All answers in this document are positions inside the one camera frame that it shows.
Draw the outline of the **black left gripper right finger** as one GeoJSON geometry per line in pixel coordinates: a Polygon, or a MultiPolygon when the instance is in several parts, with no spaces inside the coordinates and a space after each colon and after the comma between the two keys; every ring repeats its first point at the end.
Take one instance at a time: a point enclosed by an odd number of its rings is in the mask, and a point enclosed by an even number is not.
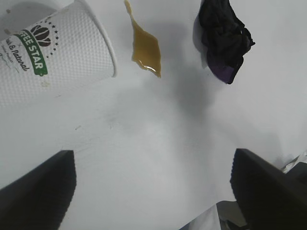
{"type": "Polygon", "coordinates": [[[283,173],[248,149],[236,149],[231,188],[244,216],[244,230],[307,228],[307,165],[283,173]]]}

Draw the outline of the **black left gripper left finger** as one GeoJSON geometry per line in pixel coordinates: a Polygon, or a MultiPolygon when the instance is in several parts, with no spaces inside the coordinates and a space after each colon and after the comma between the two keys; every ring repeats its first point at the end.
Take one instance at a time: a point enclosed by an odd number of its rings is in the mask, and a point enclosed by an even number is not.
{"type": "Polygon", "coordinates": [[[62,150],[0,190],[2,230],[57,230],[77,185],[74,152],[62,150]]]}

